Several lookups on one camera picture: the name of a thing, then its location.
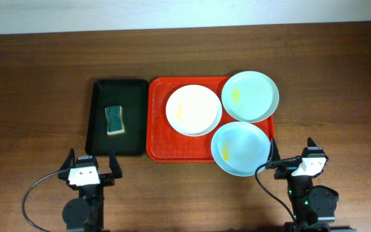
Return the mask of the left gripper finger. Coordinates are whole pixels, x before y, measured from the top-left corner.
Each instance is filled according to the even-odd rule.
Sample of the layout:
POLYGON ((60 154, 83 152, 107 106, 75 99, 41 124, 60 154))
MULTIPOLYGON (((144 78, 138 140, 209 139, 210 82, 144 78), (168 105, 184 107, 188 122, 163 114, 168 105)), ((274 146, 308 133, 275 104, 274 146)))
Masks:
POLYGON ((113 149, 109 152, 109 168, 114 179, 122 178, 122 170, 113 149))
POLYGON ((66 157, 65 161, 63 162, 59 170, 66 171, 74 167, 75 167, 75 152, 74 149, 71 148, 68 153, 68 156, 66 157))

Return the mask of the green and yellow sponge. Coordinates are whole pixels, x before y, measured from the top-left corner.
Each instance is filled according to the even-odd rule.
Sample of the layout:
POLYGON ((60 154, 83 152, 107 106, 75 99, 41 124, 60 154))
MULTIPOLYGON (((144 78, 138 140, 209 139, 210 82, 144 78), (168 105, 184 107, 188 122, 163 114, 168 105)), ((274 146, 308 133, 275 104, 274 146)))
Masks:
POLYGON ((104 109, 107 121, 106 132, 107 135, 117 135, 125 132, 124 123, 122 119, 121 106, 108 106, 104 109))

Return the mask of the white plate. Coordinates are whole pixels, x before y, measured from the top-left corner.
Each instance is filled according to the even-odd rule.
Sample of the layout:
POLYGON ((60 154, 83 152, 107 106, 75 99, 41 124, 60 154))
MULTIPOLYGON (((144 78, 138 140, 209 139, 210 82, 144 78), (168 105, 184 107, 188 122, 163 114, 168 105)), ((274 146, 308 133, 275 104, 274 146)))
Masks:
POLYGON ((191 84, 175 90, 166 103, 170 126, 182 135, 199 137, 213 131, 222 118, 222 104, 214 91, 191 84))

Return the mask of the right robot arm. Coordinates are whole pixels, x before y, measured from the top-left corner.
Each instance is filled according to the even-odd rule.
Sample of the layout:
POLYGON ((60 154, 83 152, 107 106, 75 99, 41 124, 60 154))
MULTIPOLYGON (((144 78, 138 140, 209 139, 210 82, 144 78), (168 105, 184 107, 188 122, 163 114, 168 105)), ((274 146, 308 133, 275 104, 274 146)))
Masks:
POLYGON ((301 155, 282 159, 276 142, 271 148, 266 169, 275 171, 276 180, 287 181, 287 194, 292 206, 293 221, 286 222, 284 231, 353 231, 348 226, 332 227, 339 193, 329 187, 313 184, 313 179, 323 173, 329 158, 323 148, 309 137, 301 155))

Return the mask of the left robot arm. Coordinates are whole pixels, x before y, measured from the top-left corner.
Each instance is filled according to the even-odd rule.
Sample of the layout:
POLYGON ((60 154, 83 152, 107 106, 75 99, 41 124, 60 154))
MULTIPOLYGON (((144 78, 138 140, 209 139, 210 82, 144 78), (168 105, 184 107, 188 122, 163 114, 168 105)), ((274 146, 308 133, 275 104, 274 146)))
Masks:
POLYGON ((111 150, 109 173, 99 173, 95 156, 76 157, 70 150, 59 169, 58 178, 67 186, 79 192, 79 196, 70 200, 63 208, 62 219, 67 231, 104 231, 104 188, 115 185, 115 179, 122 178, 122 170, 111 150))

